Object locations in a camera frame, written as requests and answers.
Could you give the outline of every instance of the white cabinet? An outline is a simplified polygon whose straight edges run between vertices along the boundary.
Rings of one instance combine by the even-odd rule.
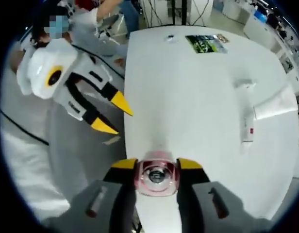
[[[238,20],[241,13],[241,7],[235,1],[228,0],[224,2],[222,13],[228,18]]]
[[[278,42],[274,36],[274,32],[254,15],[250,15],[243,31],[248,38],[269,50],[277,47]]]

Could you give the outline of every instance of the person's hand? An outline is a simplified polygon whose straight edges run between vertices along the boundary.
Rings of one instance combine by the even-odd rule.
[[[111,13],[121,2],[123,2],[123,0],[104,0],[97,11],[97,22],[103,19],[107,14]]]
[[[124,68],[125,60],[123,58],[118,58],[114,61],[114,63],[122,68]]]

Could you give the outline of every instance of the red object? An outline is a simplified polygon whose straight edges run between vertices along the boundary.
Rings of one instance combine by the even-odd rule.
[[[79,8],[84,8],[88,11],[97,7],[95,0],[75,0],[75,4],[79,6]]]

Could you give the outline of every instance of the person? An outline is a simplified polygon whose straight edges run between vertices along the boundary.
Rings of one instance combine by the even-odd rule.
[[[102,55],[100,53],[101,48],[106,47],[106,50],[113,49],[115,50],[114,53],[117,53],[120,58],[115,59],[114,64],[111,59],[105,58],[105,60],[113,70],[118,71],[121,74],[124,73],[127,45],[113,43],[112,46],[110,44],[107,45],[104,43],[99,43],[99,39],[97,37],[87,32],[86,30],[83,30],[80,25],[68,24],[64,29],[62,23],[66,23],[68,17],[69,16],[67,13],[67,8],[65,7],[56,6],[42,8],[39,12],[39,15],[34,20],[32,26],[31,42],[33,43],[33,47],[28,46],[26,50],[15,50],[14,52],[12,52],[10,56],[10,67],[12,71],[17,74],[17,82],[21,89],[21,92],[24,95],[29,95],[32,93],[30,81],[28,80],[28,78],[26,77],[26,73],[24,72],[24,70],[26,70],[25,66],[27,65],[28,59],[31,58],[35,49],[45,47],[53,38],[62,37],[69,43],[82,47],[85,50],[88,50],[100,56]],[[51,27],[50,24],[52,22],[50,22],[50,18],[52,18],[51,20],[55,21],[55,25],[51,25]]]
[[[102,6],[106,1],[107,0],[75,0],[75,4],[79,8],[92,11],[99,7],[100,4]],[[124,0],[119,3],[118,6],[120,7],[120,13],[122,13],[125,17],[125,23],[128,31],[127,37],[129,38],[131,32],[139,29],[139,14],[131,0]]]
[[[99,6],[99,8],[93,8],[90,12],[81,14],[78,16],[76,21],[80,24],[86,24],[91,26],[98,26],[99,23],[104,16],[111,13],[117,5],[119,5],[123,0],[104,0],[103,3]],[[11,59],[9,61],[10,67],[13,72],[17,72],[17,68],[21,63],[22,57],[24,56],[25,50],[23,51],[12,51]]]

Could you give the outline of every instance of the dark hair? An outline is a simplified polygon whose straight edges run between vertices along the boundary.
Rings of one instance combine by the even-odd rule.
[[[40,48],[45,47],[48,43],[39,42],[39,38],[44,36],[45,27],[49,27],[50,16],[67,16],[68,10],[63,6],[42,6],[39,11],[37,11],[36,17],[34,17],[32,30],[31,30],[31,42],[34,44],[34,47]]]

